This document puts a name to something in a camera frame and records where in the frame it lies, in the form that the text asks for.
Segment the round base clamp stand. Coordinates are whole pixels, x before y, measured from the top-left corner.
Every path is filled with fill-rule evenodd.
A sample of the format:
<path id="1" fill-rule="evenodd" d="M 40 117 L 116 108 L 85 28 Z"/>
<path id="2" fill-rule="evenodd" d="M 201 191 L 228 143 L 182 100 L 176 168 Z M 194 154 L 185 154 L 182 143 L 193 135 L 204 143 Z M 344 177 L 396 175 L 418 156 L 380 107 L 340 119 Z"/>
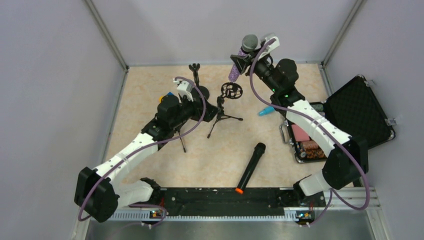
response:
<path id="1" fill-rule="evenodd" d="M 200 85 L 199 69 L 200 69 L 201 65 L 199 63 L 192 63 L 188 67 L 192 71 L 193 80 L 194 80 L 195 85 L 202 92 L 205 99 L 208 100 L 209 97 L 210 97 L 209 90 L 205 86 Z"/>

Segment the purple glitter microphone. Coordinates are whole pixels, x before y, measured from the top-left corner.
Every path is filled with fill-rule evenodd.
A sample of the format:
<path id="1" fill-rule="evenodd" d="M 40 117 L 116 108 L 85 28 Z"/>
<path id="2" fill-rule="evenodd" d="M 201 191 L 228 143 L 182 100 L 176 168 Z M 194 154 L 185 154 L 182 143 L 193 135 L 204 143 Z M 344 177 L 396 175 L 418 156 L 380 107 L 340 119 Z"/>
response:
<path id="1" fill-rule="evenodd" d="M 231 83 L 236 82 L 239 76 L 246 71 L 250 60 L 249 54 L 256 50 L 258 42 L 258 37 L 255 34 L 245 35 L 241 41 L 241 47 L 238 54 L 230 56 L 230 59 L 233 61 L 233 66 L 228 75 L 228 80 Z"/>

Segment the tripod stand with clip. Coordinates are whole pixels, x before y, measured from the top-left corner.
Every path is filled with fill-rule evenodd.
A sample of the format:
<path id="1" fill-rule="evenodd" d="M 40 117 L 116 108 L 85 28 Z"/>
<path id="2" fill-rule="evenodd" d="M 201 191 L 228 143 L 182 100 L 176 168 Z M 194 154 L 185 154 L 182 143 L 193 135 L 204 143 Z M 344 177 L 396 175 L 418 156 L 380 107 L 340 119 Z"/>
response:
<path id="1" fill-rule="evenodd" d="M 181 143 L 181 145 L 182 145 L 183 152 L 184 152 L 184 153 L 187 153 L 187 148 L 186 148 L 186 146 L 185 146 L 185 143 L 184 143 L 183 137 L 182 137 L 182 135 L 181 135 L 181 130 L 180 130 L 180 129 L 177 129 L 177 130 L 176 130 L 176 132 L 177 132 L 177 135 L 178 135 L 178 137 L 179 137 L 180 143 Z"/>

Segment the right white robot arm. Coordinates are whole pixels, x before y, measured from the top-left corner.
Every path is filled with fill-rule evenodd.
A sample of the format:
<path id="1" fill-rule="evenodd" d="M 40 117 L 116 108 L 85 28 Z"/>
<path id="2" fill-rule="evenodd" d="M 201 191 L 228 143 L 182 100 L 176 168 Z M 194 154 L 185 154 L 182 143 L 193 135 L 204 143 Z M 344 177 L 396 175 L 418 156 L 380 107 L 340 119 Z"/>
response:
<path id="1" fill-rule="evenodd" d="M 284 58 L 273 66 L 267 57 L 256 60 L 251 55 L 231 55 L 230 58 L 241 74 L 249 71 L 250 78 L 259 77 L 273 92 L 269 105 L 305 131 L 324 152 L 324 167 L 293 185 L 299 200 L 327 190 L 340 190 L 365 177 L 368 170 L 366 139 L 344 132 L 311 106 L 295 86 L 299 74 L 293 60 Z"/>

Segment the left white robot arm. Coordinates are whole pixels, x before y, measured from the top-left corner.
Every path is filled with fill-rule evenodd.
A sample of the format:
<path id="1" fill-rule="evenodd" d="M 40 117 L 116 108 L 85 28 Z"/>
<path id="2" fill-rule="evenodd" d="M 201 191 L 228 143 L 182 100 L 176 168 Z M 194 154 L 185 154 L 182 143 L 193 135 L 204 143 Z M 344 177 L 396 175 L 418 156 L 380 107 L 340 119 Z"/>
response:
<path id="1" fill-rule="evenodd" d="M 124 149 L 108 161 L 91 169 L 83 168 L 77 177 L 74 202 L 79 206 L 78 221 L 90 217 L 99 223 L 108 220 L 117 209 L 147 202 L 154 192 L 153 183 L 142 178 L 132 184 L 123 179 L 147 157 L 160 151 L 168 142 L 182 137 L 181 127 L 189 120 L 210 122 L 219 109 L 201 96 L 165 95 L 150 120 Z"/>

